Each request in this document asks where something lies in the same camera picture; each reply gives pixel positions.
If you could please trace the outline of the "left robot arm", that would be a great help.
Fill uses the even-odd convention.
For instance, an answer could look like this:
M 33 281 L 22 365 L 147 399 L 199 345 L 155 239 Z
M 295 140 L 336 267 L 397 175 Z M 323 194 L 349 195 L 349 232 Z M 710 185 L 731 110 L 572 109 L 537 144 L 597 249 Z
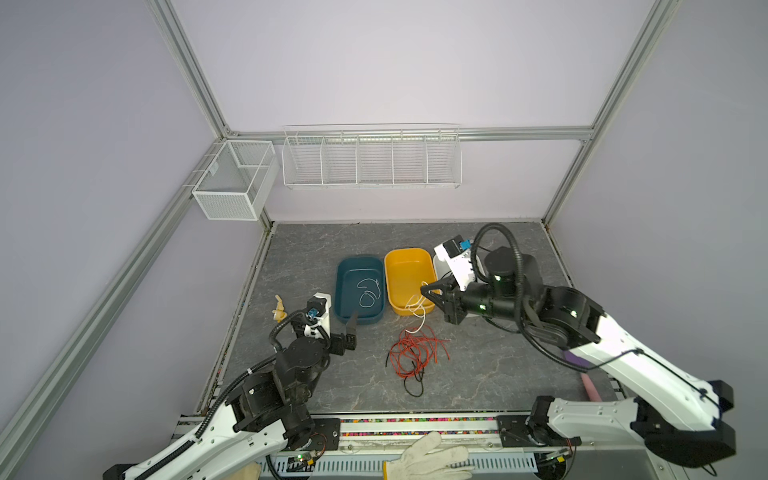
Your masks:
M 104 479 L 221 479 L 255 459 L 311 443 L 306 403 L 332 355 L 357 346 L 358 316 L 328 333 L 314 307 L 295 311 L 268 336 L 275 353 L 236 377 L 193 431 L 148 460 L 116 464 Z

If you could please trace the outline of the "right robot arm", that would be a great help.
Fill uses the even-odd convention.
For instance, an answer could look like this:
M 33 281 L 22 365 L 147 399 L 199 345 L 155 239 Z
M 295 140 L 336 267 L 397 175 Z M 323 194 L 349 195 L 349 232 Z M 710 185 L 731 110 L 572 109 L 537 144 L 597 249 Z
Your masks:
M 512 321 L 547 357 L 557 347 L 579 358 L 574 370 L 602 370 L 630 389 L 630 397 L 611 402 L 537 397 L 526 420 L 532 443 L 641 443 L 656 456 L 691 469 L 735 455 L 735 430 L 723 420 L 734 406 L 728 383 L 686 373 L 580 291 L 544 284 L 534 257 L 500 247 L 486 255 L 473 281 L 449 276 L 422 286 L 421 293 L 449 323 L 459 324 L 469 314 Z

